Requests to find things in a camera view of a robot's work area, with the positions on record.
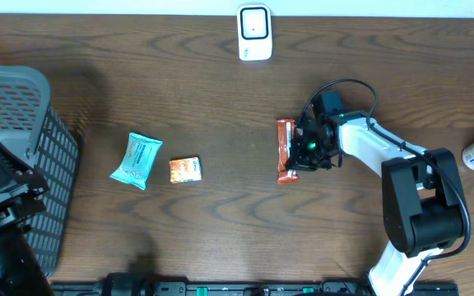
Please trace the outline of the red Top chocolate bar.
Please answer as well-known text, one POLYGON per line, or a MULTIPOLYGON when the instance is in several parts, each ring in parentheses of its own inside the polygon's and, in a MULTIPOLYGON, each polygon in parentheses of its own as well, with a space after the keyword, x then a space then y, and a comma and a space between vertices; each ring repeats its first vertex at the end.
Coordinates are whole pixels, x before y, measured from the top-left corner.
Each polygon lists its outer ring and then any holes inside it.
POLYGON ((297 172, 287 168, 290 160, 291 139, 294 136, 295 120, 288 118, 278 119, 276 124, 278 139, 277 183, 296 183, 299 180, 297 172))

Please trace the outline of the small orange box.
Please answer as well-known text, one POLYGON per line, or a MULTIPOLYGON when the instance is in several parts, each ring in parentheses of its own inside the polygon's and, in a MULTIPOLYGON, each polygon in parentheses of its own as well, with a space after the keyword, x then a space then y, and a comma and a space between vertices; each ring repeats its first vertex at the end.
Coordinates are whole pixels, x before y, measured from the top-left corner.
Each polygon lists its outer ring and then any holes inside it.
POLYGON ((202 167, 198 157, 171 160, 170 181, 176 183, 189 183, 202 180, 202 167))

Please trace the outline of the teal wet wipes pack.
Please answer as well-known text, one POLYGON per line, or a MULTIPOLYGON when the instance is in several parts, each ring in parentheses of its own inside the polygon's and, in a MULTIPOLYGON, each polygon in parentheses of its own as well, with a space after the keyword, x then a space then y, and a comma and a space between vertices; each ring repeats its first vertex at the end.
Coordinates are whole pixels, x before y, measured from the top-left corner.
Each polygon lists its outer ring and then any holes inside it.
POLYGON ((146 181, 162 144, 160 140, 130 132, 123 160, 110 177, 145 190, 146 181))

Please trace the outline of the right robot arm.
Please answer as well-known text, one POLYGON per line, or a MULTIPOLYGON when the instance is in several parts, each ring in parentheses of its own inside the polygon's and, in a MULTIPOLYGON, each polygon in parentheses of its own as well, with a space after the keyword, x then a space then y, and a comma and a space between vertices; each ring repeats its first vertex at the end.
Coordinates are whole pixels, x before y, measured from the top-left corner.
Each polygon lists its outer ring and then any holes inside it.
POLYGON ((279 183, 296 181, 301 170, 331 169, 332 158, 345 155, 381 178, 388 244, 358 294, 410 295, 432 261, 466 249, 471 217, 450 150, 414 146, 363 111, 317 111, 278 120, 277 128, 279 183))

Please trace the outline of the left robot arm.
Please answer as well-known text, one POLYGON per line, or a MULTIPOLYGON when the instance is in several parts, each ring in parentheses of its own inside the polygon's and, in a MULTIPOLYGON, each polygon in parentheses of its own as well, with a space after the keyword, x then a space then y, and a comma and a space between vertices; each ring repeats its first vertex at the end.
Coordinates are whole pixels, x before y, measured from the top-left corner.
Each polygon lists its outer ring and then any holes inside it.
POLYGON ((49 186, 43 175, 0 142, 0 295, 51 295, 25 234, 26 221, 45 211, 38 196, 49 186))

